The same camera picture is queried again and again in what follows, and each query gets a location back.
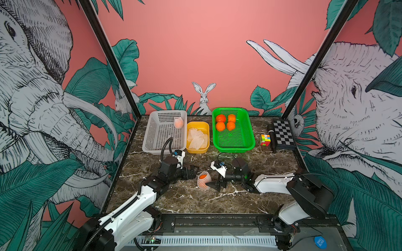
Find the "rubik's cube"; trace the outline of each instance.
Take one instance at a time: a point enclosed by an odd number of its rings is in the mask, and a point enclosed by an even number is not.
[[[271,143],[269,134],[261,134],[260,145],[268,146]]]

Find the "orange in foam net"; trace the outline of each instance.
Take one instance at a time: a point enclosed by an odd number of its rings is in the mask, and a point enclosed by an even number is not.
[[[209,172],[203,171],[200,176],[198,177],[197,180],[197,186],[202,189],[202,190],[207,190],[209,189],[209,186],[205,185],[205,183],[211,182],[211,176],[209,175]]]

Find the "checkerboard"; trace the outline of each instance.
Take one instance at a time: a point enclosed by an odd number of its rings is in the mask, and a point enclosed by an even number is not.
[[[274,120],[273,124],[277,148],[296,149],[289,122],[286,120]]]

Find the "foam fruit net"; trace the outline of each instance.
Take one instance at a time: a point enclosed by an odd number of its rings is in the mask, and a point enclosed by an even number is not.
[[[208,135],[197,128],[190,128],[187,141],[190,142],[189,149],[198,150],[206,148],[208,145]]]

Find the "rabbit illustration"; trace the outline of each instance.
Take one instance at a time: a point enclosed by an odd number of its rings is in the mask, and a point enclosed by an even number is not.
[[[195,82],[192,82],[192,83],[193,83],[195,91],[201,94],[201,98],[200,98],[200,107],[202,109],[201,115],[212,115],[212,112],[208,107],[207,93],[210,92],[213,88],[215,88],[216,84],[212,83],[212,84],[208,85],[205,92],[203,92],[202,88],[199,84],[197,84]]]

